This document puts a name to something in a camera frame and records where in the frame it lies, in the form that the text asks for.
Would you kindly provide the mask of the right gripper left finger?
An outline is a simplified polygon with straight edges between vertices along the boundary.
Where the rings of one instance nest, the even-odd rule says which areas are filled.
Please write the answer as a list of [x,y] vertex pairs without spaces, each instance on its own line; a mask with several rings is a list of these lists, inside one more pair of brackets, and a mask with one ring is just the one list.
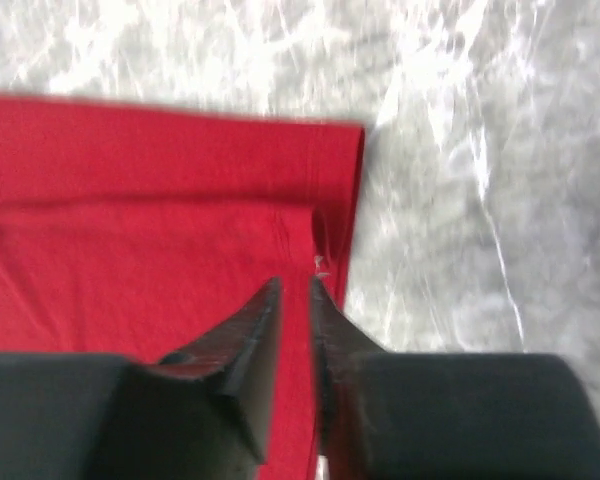
[[281,284],[161,361],[0,353],[0,479],[251,479],[267,456]]

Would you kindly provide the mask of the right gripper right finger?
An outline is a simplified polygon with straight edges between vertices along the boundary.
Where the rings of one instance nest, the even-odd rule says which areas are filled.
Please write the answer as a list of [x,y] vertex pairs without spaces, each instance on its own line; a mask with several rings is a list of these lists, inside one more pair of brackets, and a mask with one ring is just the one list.
[[390,352],[319,279],[310,321],[331,478],[600,479],[600,424],[562,358]]

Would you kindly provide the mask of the red t shirt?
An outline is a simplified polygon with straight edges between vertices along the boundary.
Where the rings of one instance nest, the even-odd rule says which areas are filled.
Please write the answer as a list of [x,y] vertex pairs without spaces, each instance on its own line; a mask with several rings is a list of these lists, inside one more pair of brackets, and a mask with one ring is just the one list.
[[0,97],[0,351],[154,361],[283,288],[263,479],[311,479],[309,280],[345,297],[365,130]]

